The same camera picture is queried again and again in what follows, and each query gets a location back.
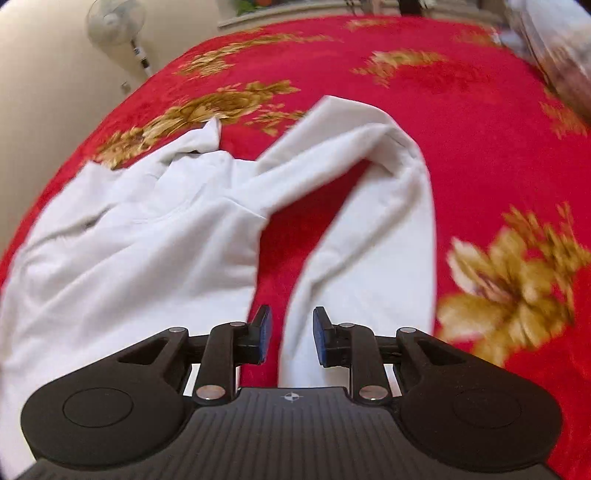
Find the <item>white polo shirt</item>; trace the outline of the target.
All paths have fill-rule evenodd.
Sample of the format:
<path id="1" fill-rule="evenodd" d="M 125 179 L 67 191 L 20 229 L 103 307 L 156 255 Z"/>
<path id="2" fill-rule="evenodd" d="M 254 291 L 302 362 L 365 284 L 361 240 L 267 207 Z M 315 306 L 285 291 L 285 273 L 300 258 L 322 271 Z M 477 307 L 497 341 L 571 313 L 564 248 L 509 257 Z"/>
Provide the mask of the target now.
<path id="1" fill-rule="evenodd" d="M 276 211 L 362 160 L 369 169 L 304 263 L 284 320 L 279 383 L 336 386 L 318 365 L 311 313 L 380 335 L 430 328 L 436 293 L 430 175 L 415 141 L 377 107 L 320 102 L 254 161 L 209 120 L 133 166 L 85 165 L 45 207 L 1 290 L 1 466 L 33 462 L 20 427 L 39 387 L 168 327 L 245 319 L 259 241 Z"/>

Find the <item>red floral bed blanket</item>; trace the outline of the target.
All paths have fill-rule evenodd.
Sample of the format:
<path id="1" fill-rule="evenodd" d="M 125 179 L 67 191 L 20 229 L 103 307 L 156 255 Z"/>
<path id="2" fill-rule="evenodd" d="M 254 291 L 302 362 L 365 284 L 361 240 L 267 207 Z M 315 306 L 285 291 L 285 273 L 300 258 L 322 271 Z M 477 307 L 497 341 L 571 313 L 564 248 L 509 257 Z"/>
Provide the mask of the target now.
<path id="1" fill-rule="evenodd" d="M 549 390 L 550 457 L 590 475 L 590 127 L 489 28 L 412 18 L 295 20 L 204 41 L 110 113 L 47 184 L 1 272 L 84 167 L 115 171 L 221 114 L 221 146 L 256 158 L 322 96 L 375 105 L 419 144 L 437 225 L 437 310 L 453 345 Z"/>

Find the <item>potted green plant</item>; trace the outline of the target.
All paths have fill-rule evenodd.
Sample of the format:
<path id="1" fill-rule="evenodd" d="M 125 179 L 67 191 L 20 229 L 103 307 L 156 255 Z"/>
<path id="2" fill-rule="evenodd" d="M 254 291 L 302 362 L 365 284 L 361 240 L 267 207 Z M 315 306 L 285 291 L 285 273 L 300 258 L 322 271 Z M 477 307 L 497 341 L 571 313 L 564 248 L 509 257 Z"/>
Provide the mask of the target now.
<path id="1" fill-rule="evenodd" d="M 273 6 L 273 0 L 235 0 L 235 12 L 242 16 Z"/>

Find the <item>white standing fan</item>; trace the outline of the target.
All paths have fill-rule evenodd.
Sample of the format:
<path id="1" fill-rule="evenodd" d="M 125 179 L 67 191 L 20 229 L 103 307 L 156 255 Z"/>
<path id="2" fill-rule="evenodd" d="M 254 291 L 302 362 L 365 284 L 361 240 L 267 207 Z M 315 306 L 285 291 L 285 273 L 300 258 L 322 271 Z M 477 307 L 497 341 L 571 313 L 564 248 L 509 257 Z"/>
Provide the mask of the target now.
<path id="1" fill-rule="evenodd" d="M 96 0 L 86 14 L 86 32 L 97 46 L 129 45 L 134 58 L 147 78 L 153 75 L 151 64 L 138 36 L 146 19 L 146 10 L 140 1 Z"/>

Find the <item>plaid quilt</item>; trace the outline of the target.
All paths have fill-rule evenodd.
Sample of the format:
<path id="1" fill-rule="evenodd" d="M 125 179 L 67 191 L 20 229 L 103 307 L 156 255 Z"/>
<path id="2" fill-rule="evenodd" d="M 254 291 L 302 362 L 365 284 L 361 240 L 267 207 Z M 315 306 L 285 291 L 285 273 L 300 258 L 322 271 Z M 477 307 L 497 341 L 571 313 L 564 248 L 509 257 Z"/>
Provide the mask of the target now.
<path id="1" fill-rule="evenodd" d="M 512 30 L 562 101 L 590 116 L 590 13 L 577 1 L 507 1 Z"/>

